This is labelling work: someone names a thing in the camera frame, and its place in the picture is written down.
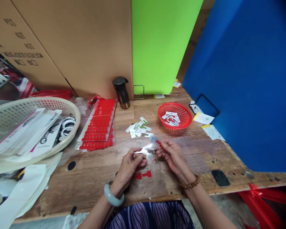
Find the blue board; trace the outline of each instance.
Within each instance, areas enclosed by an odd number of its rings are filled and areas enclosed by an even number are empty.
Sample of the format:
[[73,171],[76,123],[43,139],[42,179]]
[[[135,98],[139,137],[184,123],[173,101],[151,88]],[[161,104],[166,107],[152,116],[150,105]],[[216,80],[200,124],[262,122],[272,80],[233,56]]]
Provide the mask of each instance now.
[[183,86],[250,169],[286,172],[284,1],[217,0]]

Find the red basket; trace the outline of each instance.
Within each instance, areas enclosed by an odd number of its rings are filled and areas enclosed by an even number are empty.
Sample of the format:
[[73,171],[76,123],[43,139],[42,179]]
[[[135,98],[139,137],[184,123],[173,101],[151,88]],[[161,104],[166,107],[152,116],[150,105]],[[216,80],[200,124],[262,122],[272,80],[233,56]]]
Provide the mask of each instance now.
[[67,90],[49,90],[34,92],[31,94],[33,97],[58,97],[66,100],[70,100],[70,91]]
[[[175,112],[178,114],[180,123],[179,126],[170,126],[167,123],[165,123],[164,119],[162,118],[163,115],[166,114],[166,112]],[[162,124],[168,128],[168,129],[184,129],[187,128],[193,120],[193,116],[191,112],[183,105],[179,103],[164,103],[162,104],[158,109],[158,116]]]

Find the wooden workbench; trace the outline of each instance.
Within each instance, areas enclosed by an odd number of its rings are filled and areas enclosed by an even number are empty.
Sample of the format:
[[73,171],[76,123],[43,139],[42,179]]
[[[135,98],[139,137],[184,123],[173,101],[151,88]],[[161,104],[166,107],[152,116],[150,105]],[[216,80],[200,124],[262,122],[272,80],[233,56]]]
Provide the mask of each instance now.
[[[115,111],[115,146],[79,153],[58,166],[51,176],[49,188],[44,190],[31,210],[16,222],[68,215],[73,207],[77,207],[76,213],[90,211],[103,194],[104,184],[114,179],[123,155],[130,148],[142,147],[147,143],[147,138],[131,139],[130,134],[125,132],[141,116],[149,122],[148,127],[152,128],[155,137],[174,139],[182,145],[190,168],[200,175],[201,183],[210,195],[248,190],[249,183],[260,188],[286,185],[286,173],[249,170],[227,143],[212,141],[201,128],[201,123],[193,121],[189,128],[182,131],[170,131],[162,126],[157,115],[161,104],[177,102],[188,107],[191,100],[181,86],[173,88],[172,93],[164,99],[154,99],[149,95],[144,100],[131,101],[131,107],[126,110],[118,104]],[[166,201],[185,198],[166,162],[156,160],[154,155],[148,155],[147,159],[148,164],[142,170],[151,170],[152,177],[132,180],[130,191],[125,195],[125,204],[150,199]],[[69,171],[67,167],[72,161],[76,162],[76,166]],[[216,183],[211,171],[217,169],[225,173],[229,186],[220,187]]]

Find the striped clothing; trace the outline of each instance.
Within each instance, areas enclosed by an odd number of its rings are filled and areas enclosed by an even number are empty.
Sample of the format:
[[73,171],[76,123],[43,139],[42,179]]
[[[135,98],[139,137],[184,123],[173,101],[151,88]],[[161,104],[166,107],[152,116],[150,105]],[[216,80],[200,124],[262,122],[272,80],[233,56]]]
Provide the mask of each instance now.
[[170,201],[137,203],[117,210],[106,228],[194,229],[194,225],[182,202]]

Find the black thermos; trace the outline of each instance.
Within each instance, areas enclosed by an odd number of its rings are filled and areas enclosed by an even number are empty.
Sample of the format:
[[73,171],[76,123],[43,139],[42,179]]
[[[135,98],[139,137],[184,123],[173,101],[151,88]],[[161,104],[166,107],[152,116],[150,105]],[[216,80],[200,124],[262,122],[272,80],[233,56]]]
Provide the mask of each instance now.
[[126,89],[126,83],[128,80],[122,76],[117,77],[112,81],[114,89],[117,91],[118,101],[121,105],[121,108],[127,109],[130,107],[129,96]]

